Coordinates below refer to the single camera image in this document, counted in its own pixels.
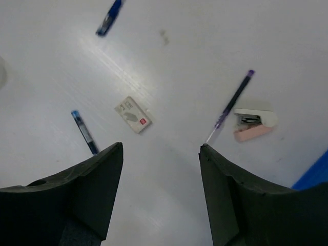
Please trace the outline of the white eraser box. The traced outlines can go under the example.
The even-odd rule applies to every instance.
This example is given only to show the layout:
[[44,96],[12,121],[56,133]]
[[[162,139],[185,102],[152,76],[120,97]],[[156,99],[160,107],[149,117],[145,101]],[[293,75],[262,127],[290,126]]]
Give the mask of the white eraser box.
[[126,97],[116,107],[115,111],[137,134],[141,133],[152,124],[151,119],[139,104],[130,96]]

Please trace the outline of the clear tape roll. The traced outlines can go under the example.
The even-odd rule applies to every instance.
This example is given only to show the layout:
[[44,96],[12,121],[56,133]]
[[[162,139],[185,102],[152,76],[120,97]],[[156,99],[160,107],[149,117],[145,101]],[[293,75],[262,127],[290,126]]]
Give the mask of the clear tape roll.
[[7,83],[7,68],[6,68],[6,62],[5,60],[0,57],[0,89],[4,87],[4,85]]

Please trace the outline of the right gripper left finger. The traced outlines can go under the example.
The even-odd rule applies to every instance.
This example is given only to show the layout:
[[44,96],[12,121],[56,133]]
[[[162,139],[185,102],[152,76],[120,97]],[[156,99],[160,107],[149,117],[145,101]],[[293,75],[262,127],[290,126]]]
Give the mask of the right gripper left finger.
[[1,189],[1,245],[100,245],[123,166],[117,142],[27,186]]

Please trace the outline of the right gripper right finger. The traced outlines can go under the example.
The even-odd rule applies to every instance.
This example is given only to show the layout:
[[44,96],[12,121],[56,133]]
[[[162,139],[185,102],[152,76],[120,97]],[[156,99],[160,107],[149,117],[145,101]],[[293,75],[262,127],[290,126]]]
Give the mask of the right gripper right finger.
[[280,186],[206,144],[199,161],[213,245],[327,245],[327,183]]

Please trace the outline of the blue ballpoint pen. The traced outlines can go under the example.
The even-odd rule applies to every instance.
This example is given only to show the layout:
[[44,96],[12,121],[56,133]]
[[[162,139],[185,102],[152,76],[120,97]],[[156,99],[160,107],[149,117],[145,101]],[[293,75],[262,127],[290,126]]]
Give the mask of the blue ballpoint pen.
[[103,22],[100,24],[96,30],[96,35],[104,37],[107,35],[108,31],[111,29],[113,23],[119,15],[120,9],[124,5],[124,0],[115,0],[109,11],[107,12]]

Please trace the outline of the blue pen refill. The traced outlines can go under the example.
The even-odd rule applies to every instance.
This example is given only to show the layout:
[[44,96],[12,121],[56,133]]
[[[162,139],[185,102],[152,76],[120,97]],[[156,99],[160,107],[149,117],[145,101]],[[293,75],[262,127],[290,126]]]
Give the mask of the blue pen refill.
[[91,136],[83,118],[81,117],[80,113],[77,110],[73,110],[71,111],[71,115],[76,123],[76,125],[78,126],[85,142],[87,143],[91,153],[93,155],[97,155],[99,153],[99,149],[96,146],[93,137]]

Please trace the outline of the purple pen refill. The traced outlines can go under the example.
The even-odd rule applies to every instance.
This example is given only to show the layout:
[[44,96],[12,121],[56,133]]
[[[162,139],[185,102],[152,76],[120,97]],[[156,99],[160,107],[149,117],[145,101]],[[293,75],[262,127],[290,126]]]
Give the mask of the purple pen refill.
[[230,114],[232,108],[237,103],[239,97],[241,96],[242,92],[244,91],[244,89],[246,88],[246,86],[248,85],[248,83],[250,82],[252,77],[254,76],[254,74],[255,74],[254,70],[248,71],[247,75],[244,77],[241,84],[237,88],[236,92],[234,93],[234,95],[232,96],[232,98],[230,99],[230,101],[228,102],[226,107],[224,108],[223,112],[221,113],[220,117],[216,121],[212,132],[209,134],[209,136],[207,137],[207,139],[205,141],[206,144],[210,143],[214,139],[215,135],[217,135],[220,132],[226,118]]

